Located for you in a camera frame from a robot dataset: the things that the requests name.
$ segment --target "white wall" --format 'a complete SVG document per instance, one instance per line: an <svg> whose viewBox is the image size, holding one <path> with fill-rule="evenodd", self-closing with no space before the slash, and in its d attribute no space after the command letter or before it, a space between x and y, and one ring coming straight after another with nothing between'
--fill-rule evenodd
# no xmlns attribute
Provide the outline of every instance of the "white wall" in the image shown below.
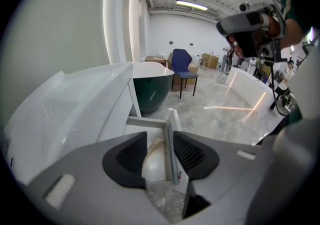
<svg viewBox="0 0 320 225"><path fill-rule="evenodd" d="M212 51L219 57L226 53L222 48L228 45L227 40L213 23L166 14L151 14L149 20L150 55L168 56L173 49L186 49L193 58Z"/></svg>
<svg viewBox="0 0 320 225"><path fill-rule="evenodd" d="M59 71L109 63L103 0L24 0L0 49L0 114L4 126L20 103Z"/></svg>

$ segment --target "ceiling light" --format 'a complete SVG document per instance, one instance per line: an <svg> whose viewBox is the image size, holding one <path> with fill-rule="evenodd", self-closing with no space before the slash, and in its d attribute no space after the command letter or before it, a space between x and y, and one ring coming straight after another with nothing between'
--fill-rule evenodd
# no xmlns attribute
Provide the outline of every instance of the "ceiling light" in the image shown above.
<svg viewBox="0 0 320 225"><path fill-rule="evenodd" d="M207 7L196 4L196 3L190 3L190 2L186 2L186 1L180 1L180 0L177 0L176 3L177 3L177 5L194 7L194 8L200 9L200 10L204 10L204 11L208 10Z"/></svg>

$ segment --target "dark green bathtub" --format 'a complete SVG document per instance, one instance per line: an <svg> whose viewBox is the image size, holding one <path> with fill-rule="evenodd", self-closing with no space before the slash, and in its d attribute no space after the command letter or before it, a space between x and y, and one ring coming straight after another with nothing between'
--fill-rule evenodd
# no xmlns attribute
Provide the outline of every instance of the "dark green bathtub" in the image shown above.
<svg viewBox="0 0 320 225"><path fill-rule="evenodd" d="M174 72L158 62L133 63L133 82L140 112L155 112L166 99Z"/></svg>

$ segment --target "concrete floor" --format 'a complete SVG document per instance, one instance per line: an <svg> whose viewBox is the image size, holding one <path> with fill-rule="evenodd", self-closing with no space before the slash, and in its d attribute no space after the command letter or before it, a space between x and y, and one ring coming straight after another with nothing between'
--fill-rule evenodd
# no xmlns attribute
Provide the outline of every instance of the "concrete floor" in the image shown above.
<svg viewBox="0 0 320 225"><path fill-rule="evenodd" d="M171 185L171 181L146 181L146 193L159 212L174 224L182 220L186 194Z"/></svg>
<svg viewBox="0 0 320 225"><path fill-rule="evenodd" d="M215 140L248 145L255 145L282 120L283 116L278 114L276 108L273 112L268 111L263 117L256 113L247 116L250 110L205 109L251 107L233 89L226 86L227 74L218 69L202 68L198 70L198 74L194 96L194 85L187 85L182 89L182 97L179 99L180 85L175 85L160 109L145 117L167 119L171 110L176 109L183 131Z"/></svg>

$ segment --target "blue chair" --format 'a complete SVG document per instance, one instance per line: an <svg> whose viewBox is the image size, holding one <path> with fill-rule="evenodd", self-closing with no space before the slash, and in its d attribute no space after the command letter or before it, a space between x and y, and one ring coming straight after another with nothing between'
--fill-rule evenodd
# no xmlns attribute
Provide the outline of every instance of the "blue chair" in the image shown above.
<svg viewBox="0 0 320 225"><path fill-rule="evenodd" d="M174 49L172 52L172 70L173 72L181 78L181 87L180 87L180 99L182 94L182 82L185 79L184 88L187 86L188 79L195 79L193 95L195 96L196 86L198 75L190 72L188 66L191 63L192 58L190 54L184 49Z"/></svg>

